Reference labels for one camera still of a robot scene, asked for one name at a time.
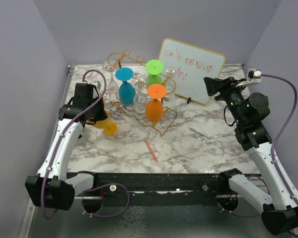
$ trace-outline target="whiteboard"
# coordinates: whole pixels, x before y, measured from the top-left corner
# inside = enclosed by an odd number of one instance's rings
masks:
[[[164,71],[168,68],[176,70],[177,95],[206,104],[210,97],[203,78],[219,76],[225,55],[165,38],[159,60],[163,63]]]

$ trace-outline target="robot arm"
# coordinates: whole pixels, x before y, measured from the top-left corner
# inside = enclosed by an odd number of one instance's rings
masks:
[[[69,210],[74,197],[93,187],[94,177],[88,174],[78,174],[67,179],[67,168],[77,139],[81,136],[86,121],[96,123],[105,120],[107,114],[103,100],[99,100],[90,110],[83,113],[68,128],[69,123],[87,107],[91,106],[100,96],[95,85],[77,83],[74,97],[59,110],[57,132],[52,146],[37,175],[28,176],[25,187],[35,206],[41,206],[41,189],[44,186],[45,207]],[[46,171],[49,171],[44,182]]]
[[[246,85],[260,82],[259,71],[252,71],[251,74],[253,76],[251,81],[235,80],[233,77],[224,80],[205,77],[204,81],[209,96],[220,93],[215,96],[215,100],[226,102],[236,121],[234,130],[236,139],[256,164],[270,195],[250,183],[236,169],[220,174],[222,180],[220,186],[223,191],[233,190],[245,197],[261,214],[268,231],[278,235],[298,227],[298,204],[294,201],[294,198],[298,200],[298,190],[282,167],[276,152],[275,160],[271,156],[272,139],[262,124],[262,120],[270,113],[267,97],[261,93],[253,93],[244,99],[241,94]],[[292,188],[294,195],[287,190],[274,163],[278,163],[281,174]]]

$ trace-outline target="red handwritten text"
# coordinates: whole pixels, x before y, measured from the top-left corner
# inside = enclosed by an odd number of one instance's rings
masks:
[[[185,77],[188,75],[187,73],[184,74],[183,71],[181,71],[181,67],[178,68],[177,73],[180,77],[182,77],[182,81],[185,79]]]
[[[164,50],[163,54],[166,57],[176,57],[178,61],[183,61],[181,59],[182,58],[181,53],[179,53],[177,50],[175,50],[175,52],[174,52],[174,51],[166,48]],[[203,61],[198,61],[196,59],[191,59],[191,58],[185,58],[184,63],[187,65],[195,66],[196,68],[201,69],[207,73],[210,73],[215,68],[214,65],[206,65],[206,63]],[[182,80],[184,80],[184,78],[187,76],[187,73],[185,74],[183,71],[181,71],[181,68],[178,68],[178,74],[179,74],[179,76],[182,77]]]

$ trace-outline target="whiteboard frame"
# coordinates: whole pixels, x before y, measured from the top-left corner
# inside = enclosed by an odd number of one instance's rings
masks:
[[[222,69],[223,69],[223,67],[224,67],[225,62],[226,62],[226,56],[225,56],[225,55],[223,55],[223,54],[221,54],[221,53],[218,53],[218,52],[215,52],[215,51],[210,51],[210,50],[205,49],[205,48],[202,48],[202,47],[194,46],[194,45],[191,45],[191,44],[182,42],[182,41],[174,40],[174,39],[171,39],[171,38],[164,38],[164,39],[163,39],[162,44],[161,44],[161,48],[160,48],[160,53],[159,53],[159,58],[158,58],[158,60],[160,59],[160,55],[161,55],[162,48],[163,48],[163,44],[164,44],[164,41],[165,41],[165,40],[175,41],[175,42],[178,42],[178,43],[187,45],[187,46],[195,47],[195,48],[198,48],[198,49],[200,49],[200,50],[204,50],[204,51],[212,52],[212,53],[214,53],[214,54],[223,56],[223,57],[224,57],[224,62],[223,62],[223,64],[222,64],[222,67],[221,67],[221,69],[220,69],[220,71],[219,71],[219,74],[218,74],[218,77],[220,76],[220,73],[221,73],[221,71],[222,71]],[[178,95],[178,96],[180,96],[180,97],[183,97],[183,98],[187,98],[187,99],[189,98],[188,96],[184,96],[184,95],[181,95],[181,94],[178,94],[178,93],[175,93],[175,94]],[[197,100],[194,100],[194,99],[191,99],[191,100],[194,101],[194,102],[201,103],[201,104],[205,105],[205,104],[209,103],[210,98],[211,98],[211,97],[209,97],[209,99],[207,100],[206,103],[203,103],[203,102],[200,102],[200,101],[197,101]]]

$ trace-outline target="gray wall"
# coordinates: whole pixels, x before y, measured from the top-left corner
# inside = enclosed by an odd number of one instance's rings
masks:
[[[281,2],[247,67],[257,67],[265,73],[288,78],[298,89],[298,0]],[[277,79],[263,78],[260,85],[250,90],[268,96],[271,114],[265,125],[275,138],[292,108],[292,88]],[[298,107],[277,145],[277,153],[298,188]]]
[[[246,63],[280,0],[34,0],[70,64],[129,48],[158,57],[166,37]]]
[[[24,182],[46,155],[67,64],[32,0],[0,0],[0,238],[17,237]]]

